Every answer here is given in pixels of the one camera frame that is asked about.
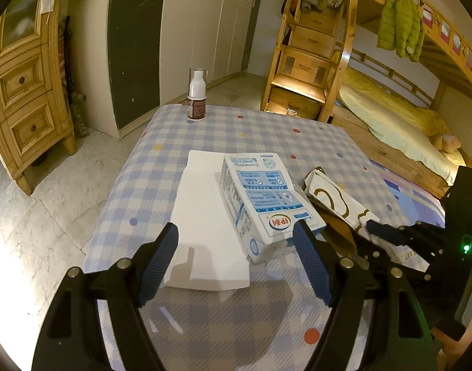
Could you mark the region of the blue checkered tablecloth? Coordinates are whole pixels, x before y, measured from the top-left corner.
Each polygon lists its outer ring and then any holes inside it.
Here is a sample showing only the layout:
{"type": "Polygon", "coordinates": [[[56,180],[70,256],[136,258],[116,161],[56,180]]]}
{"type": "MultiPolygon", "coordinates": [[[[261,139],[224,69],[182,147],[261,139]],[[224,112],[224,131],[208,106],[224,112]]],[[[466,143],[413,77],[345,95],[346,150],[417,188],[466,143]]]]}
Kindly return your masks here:
{"type": "Polygon", "coordinates": [[[166,223],[178,227],[175,284],[141,311],[168,370],[302,370],[329,316],[292,242],[248,262],[219,184],[223,155],[246,152],[278,154],[295,184],[322,167],[385,223],[444,223],[437,199],[371,163],[337,126],[214,105],[193,121],[182,105],[160,108],[118,175],[85,269],[106,270],[166,223]]]}

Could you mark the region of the white wardrobe with holes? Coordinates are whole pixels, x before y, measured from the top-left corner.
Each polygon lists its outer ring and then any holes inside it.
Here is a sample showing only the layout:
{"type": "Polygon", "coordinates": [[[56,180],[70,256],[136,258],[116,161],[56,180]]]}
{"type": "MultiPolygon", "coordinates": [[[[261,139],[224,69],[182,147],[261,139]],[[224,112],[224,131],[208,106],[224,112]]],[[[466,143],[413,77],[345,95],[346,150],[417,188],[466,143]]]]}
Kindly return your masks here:
{"type": "Polygon", "coordinates": [[[257,0],[70,0],[71,63],[86,124],[121,138],[154,110],[245,70],[257,0]]]}

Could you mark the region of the orange brown paper bag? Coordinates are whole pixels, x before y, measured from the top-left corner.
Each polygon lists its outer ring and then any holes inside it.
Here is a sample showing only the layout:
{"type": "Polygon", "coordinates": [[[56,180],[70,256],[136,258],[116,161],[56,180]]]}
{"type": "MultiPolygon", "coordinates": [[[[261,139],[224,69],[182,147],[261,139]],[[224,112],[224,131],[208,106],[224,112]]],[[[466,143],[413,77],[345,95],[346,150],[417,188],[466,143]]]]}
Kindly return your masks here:
{"type": "Polygon", "coordinates": [[[304,191],[312,203],[322,206],[344,220],[359,235],[385,249],[394,262],[417,271],[427,271],[429,263],[409,246],[396,246],[376,235],[371,235],[366,228],[367,222],[374,220],[379,223],[379,217],[326,176],[322,168],[311,170],[304,180],[304,185],[304,191]]]}

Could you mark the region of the wooden staircase drawers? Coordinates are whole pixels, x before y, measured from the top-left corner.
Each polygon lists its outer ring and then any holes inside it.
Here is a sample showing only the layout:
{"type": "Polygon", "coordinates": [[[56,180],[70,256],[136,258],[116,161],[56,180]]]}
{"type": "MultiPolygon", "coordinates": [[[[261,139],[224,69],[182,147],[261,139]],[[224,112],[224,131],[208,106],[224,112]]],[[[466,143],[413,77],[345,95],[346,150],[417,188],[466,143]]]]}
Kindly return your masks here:
{"type": "Polygon", "coordinates": [[[327,122],[347,72],[358,0],[284,0],[260,110],[327,122]]]}

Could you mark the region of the wooden cabinet with drawers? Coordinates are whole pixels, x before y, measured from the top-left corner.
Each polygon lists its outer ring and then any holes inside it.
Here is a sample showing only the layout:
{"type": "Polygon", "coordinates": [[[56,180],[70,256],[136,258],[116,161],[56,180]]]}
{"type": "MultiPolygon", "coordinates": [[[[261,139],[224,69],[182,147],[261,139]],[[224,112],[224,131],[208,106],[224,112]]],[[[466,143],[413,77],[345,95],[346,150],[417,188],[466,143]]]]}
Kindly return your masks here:
{"type": "Polygon", "coordinates": [[[62,85],[61,0],[11,0],[0,16],[0,161],[32,194],[25,171],[57,143],[76,151],[62,85]]]}

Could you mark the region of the wooden bunk bed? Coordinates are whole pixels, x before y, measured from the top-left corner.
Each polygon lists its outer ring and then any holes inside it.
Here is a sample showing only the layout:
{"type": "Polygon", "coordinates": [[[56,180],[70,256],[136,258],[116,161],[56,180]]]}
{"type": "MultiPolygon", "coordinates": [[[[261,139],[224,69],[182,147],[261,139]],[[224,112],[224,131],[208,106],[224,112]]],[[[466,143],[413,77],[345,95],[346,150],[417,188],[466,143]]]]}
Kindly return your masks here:
{"type": "MultiPolygon", "coordinates": [[[[460,138],[464,166],[472,168],[472,48],[428,1],[413,1],[424,30],[419,62],[377,48],[378,27],[386,0],[358,0],[356,34],[347,70],[358,70],[375,79],[387,92],[437,112],[450,133],[460,138]]],[[[329,122],[343,128],[368,158],[435,197],[442,197],[450,187],[423,163],[380,142],[339,101],[339,92],[329,122]]]]}

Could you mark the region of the white paper sheet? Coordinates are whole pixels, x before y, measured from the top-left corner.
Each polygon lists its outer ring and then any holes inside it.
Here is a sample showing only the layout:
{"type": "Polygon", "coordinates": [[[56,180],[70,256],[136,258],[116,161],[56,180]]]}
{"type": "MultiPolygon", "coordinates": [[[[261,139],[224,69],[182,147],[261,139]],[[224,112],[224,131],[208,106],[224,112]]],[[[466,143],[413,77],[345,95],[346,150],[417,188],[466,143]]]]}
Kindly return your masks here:
{"type": "Polygon", "coordinates": [[[250,286],[247,254],[220,187],[223,157],[189,151],[170,216],[179,244],[165,273],[166,286],[209,292],[250,286]]]}

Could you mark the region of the yellow bed mattress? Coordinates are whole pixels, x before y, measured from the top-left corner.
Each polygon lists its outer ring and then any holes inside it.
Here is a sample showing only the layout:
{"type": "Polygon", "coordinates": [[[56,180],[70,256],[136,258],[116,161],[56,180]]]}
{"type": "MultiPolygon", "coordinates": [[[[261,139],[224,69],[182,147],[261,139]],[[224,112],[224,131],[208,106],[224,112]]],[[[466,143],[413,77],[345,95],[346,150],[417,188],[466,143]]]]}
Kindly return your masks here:
{"type": "Polygon", "coordinates": [[[423,163],[450,186],[456,179],[458,167],[466,164],[460,149],[446,153],[432,145],[430,137],[437,133],[450,133],[437,112],[387,92],[376,84],[375,79],[358,70],[347,70],[339,101],[364,122],[380,142],[401,151],[415,162],[423,163]]]}

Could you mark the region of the plush toy on bed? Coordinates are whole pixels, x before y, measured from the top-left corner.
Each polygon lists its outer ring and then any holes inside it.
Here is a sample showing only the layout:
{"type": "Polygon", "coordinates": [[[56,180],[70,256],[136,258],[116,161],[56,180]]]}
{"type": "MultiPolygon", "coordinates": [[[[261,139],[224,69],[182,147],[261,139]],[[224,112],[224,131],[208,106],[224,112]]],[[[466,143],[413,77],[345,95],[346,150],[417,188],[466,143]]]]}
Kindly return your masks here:
{"type": "Polygon", "coordinates": [[[450,133],[437,133],[430,137],[430,141],[435,149],[446,153],[453,153],[462,145],[460,138],[450,133]]]}

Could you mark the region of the white brown spray bottle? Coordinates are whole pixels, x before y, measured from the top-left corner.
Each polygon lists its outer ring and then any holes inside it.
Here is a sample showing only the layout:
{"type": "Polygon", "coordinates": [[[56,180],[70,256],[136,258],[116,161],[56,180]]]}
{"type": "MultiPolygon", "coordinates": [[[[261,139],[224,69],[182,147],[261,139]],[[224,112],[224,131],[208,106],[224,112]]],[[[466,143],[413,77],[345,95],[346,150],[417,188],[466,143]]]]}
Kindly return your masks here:
{"type": "Polygon", "coordinates": [[[188,90],[187,116],[190,120],[202,120],[206,116],[206,70],[191,69],[188,90]]]}

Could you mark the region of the blue white milk carton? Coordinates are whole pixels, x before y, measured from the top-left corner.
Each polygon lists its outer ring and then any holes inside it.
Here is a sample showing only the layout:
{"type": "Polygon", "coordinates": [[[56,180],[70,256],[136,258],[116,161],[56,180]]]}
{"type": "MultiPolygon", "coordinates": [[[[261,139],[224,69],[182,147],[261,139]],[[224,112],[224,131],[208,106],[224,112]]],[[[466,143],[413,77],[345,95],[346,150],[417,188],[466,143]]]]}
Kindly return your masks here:
{"type": "Polygon", "coordinates": [[[325,221],[291,180],[275,152],[227,153],[220,186],[237,234],[255,265],[267,262],[304,220],[314,235],[325,221]]]}

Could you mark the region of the green puffer jacket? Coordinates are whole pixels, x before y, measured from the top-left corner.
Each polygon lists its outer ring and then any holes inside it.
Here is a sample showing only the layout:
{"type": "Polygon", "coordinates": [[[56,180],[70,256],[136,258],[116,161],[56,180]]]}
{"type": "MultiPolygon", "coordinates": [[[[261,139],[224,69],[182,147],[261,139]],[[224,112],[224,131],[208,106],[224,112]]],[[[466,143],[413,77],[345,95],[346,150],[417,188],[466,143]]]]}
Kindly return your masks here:
{"type": "Polygon", "coordinates": [[[413,0],[386,0],[377,33],[377,48],[419,62],[424,42],[423,21],[413,0]]]}

